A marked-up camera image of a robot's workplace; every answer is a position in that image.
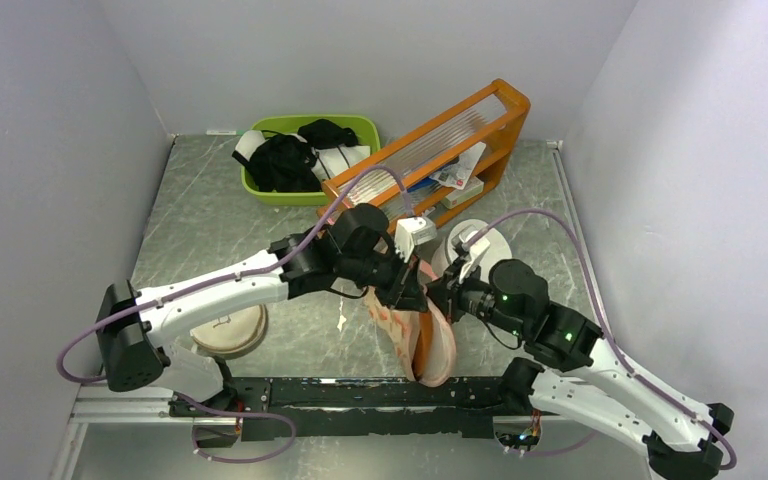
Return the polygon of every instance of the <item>purple cable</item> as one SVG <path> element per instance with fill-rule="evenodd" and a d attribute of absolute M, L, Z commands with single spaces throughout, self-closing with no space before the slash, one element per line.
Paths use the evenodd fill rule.
<path fill-rule="evenodd" d="M 290 448 L 293 445 L 293 442 L 296 439 L 296 424 L 293 423 L 292 420 L 290 420 L 288 417 L 285 417 L 283 415 L 278 415 L 275 413 L 251 413 L 251 412 L 226 412 L 224 410 L 216 410 L 215 408 L 210 408 L 202 405 L 201 403 L 193 400 L 192 398 L 178 394 L 178 398 L 186 401 L 190 405 L 192 405 L 194 408 L 201 410 L 202 412 L 209 413 L 211 415 L 216 415 L 217 417 L 236 417 L 236 418 L 269 418 L 272 420 L 280 420 L 284 423 L 286 423 L 290 427 L 290 438 L 284 443 L 284 445 L 281 445 L 281 447 L 275 449 L 272 452 L 267 453 L 266 455 L 261 455 L 259 457 L 254 458 L 226 458 L 226 457 L 216 457 L 213 455 L 210 455 L 208 453 L 205 453 L 204 450 L 199 448 L 198 441 L 196 440 L 196 430 L 202 427 L 193 427 L 193 433 L 190 436 L 192 442 L 193 442 L 193 453 L 200 456 L 201 458 L 207 459 L 211 462 L 218 462 L 218 463 L 257 463 L 262 462 L 264 460 L 269 460 L 270 458 L 277 457 L 278 455 L 281 455 L 285 451 L 287 451 L 288 448 Z"/>
<path fill-rule="evenodd" d="M 590 270 L 587 268 L 587 262 L 584 256 L 584 249 L 581 247 L 581 242 L 578 241 L 578 237 L 575 235 L 575 232 L 572 231 L 569 225 L 567 225 L 566 222 L 560 216 L 558 216 L 554 212 L 551 212 L 543 208 L 521 208 L 518 210 L 514 210 L 490 222 L 487 226 L 479 230 L 477 234 L 473 235 L 469 240 L 467 240 L 464 243 L 464 246 L 466 248 L 469 248 L 473 243 L 478 241 L 479 238 L 483 237 L 491 229 L 495 228 L 497 225 L 499 225 L 500 223 L 504 222 L 505 220 L 513 216 L 523 215 L 523 214 L 532 214 L 532 213 L 536 215 L 542 215 L 544 217 L 548 217 L 554 220 L 555 223 L 557 223 L 558 225 L 561 226 L 561 228 L 564 229 L 564 232 L 566 232 L 567 236 L 572 241 L 572 244 L 575 247 L 575 253 L 578 256 L 578 261 L 579 263 L 581 263 L 581 269 L 584 271 L 584 283 L 587 286 L 587 294 L 590 296 L 590 301 L 591 303 L 593 303 L 593 311 L 596 314 L 596 320 L 598 321 L 599 326 L 602 328 L 602 331 L 605 333 L 605 340 L 608 342 L 608 345 L 611 347 L 611 350 L 614 352 L 614 355 L 617 357 L 617 360 L 619 360 L 623 368 L 626 369 L 626 371 L 631 377 L 637 379 L 637 381 L 642 383 L 652 393 L 654 393 L 655 395 L 657 395 L 658 397 L 660 397 L 670 405 L 676 407 L 679 411 L 681 411 L 682 413 L 690 417 L 691 420 L 702 425 L 702 427 L 708 430 L 711 433 L 711 435 L 713 435 L 714 438 L 716 438 L 723 445 L 723 447 L 726 449 L 726 451 L 729 454 L 729 461 L 725 465 L 721 465 L 720 470 L 731 470 L 732 468 L 734 468 L 737 465 L 737 453 L 734 451 L 734 447 L 732 447 L 731 443 L 729 443 L 728 440 L 726 440 L 725 436 L 723 436 L 710 423 L 706 422 L 705 420 L 696 418 L 696 412 L 686 407 L 683 403 L 679 402 L 678 400 L 674 399 L 672 396 L 670 396 L 670 394 L 668 394 L 663 389 L 661 389 L 660 387 L 658 387 L 657 385 L 649 381 L 649 379 L 647 379 L 643 375 L 636 373 L 634 371 L 634 367 L 632 367 L 631 364 L 628 362 L 628 360 L 626 360 L 625 354 L 623 354 L 622 350 L 620 350 L 620 347 L 617 345 L 614 335 L 608 329 L 608 323 L 607 321 L 605 321 L 605 317 L 602 314 L 602 309 L 599 308 L 599 301 L 598 301 L 599 298 L 596 295 L 596 289 L 593 287 L 593 281 L 590 279 Z"/>

